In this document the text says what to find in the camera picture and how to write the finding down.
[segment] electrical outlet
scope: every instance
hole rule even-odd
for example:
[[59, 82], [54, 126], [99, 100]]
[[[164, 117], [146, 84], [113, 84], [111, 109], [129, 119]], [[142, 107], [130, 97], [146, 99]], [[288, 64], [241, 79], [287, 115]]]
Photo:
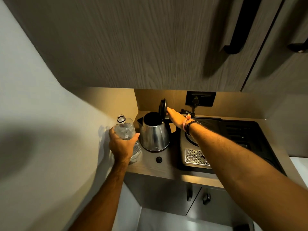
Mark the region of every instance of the electrical outlet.
[[185, 105], [212, 107], [216, 92], [187, 91]]

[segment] hairy arm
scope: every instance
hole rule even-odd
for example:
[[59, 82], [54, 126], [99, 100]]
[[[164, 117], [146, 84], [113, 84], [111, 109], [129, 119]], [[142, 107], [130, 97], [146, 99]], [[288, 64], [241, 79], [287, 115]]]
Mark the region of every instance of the hairy arm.
[[[181, 128], [185, 118], [171, 109], [168, 113]], [[191, 124], [189, 133], [230, 196], [263, 230], [308, 230], [307, 190], [256, 154], [199, 124]]]
[[112, 229], [123, 179], [139, 133], [130, 140], [121, 140], [113, 129], [110, 129], [109, 135], [111, 139], [109, 147], [115, 163], [98, 193], [75, 220], [69, 231], [110, 231]]

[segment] electric kettle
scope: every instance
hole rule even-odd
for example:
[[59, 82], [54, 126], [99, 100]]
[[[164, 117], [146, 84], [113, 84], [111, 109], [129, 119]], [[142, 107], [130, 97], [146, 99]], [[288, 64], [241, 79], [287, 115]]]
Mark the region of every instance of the electric kettle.
[[137, 121], [140, 127], [139, 142], [145, 149], [157, 152], [168, 146], [171, 120], [167, 115], [166, 99], [161, 100], [158, 112], [147, 113]]

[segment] drip tray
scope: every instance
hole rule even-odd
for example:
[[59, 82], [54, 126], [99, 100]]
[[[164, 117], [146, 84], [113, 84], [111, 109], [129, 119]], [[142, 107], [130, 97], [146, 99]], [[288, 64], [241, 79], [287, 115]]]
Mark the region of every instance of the drip tray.
[[195, 149], [185, 149], [185, 163], [210, 166], [202, 151]]

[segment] kitchen counter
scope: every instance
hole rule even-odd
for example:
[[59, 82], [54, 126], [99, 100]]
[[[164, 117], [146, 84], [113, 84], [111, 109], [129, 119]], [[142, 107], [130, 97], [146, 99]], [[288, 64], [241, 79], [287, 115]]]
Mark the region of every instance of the kitchen counter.
[[[147, 113], [148, 113], [147, 111], [138, 112], [134, 122], [137, 132], [139, 130], [137, 119], [143, 117]], [[201, 116], [201, 117], [213, 118], [213, 116]], [[276, 143], [272, 132], [270, 131], [270, 129], [266, 124], [266, 120], [248, 119], [248, 118], [229, 118], [229, 117], [215, 117], [215, 118], [221, 118], [225, 120], [243, 120], [243, 121], [257, 122], [287, 176], [295, 183], [306, 188], [303, 179], [296, 170], [287, 152]], [[175, 126], [173, 124], [171, 125], [172, 125], [171, 130], [175, 131]], [[158, 156], [162, 157], [163, 159], [161, 163], [156, 162], [156, 157]], [[179, 138], [177, 138], [177, 133], [173, 132], [171, 134], [171, 142], [164, 151], [153, 153], [142, 148], [142, 155], [139, 161], [130, 164], [128, 166], [127, 171], [132, 173], [139, 173], [139, 174], [167, 178], [172, 180], [181, 180], [200, 185], [224, 188], [215, 174], [198, 172], [198, 171], [179, 170], [178, 168], [179, 159], [180, 159]]]

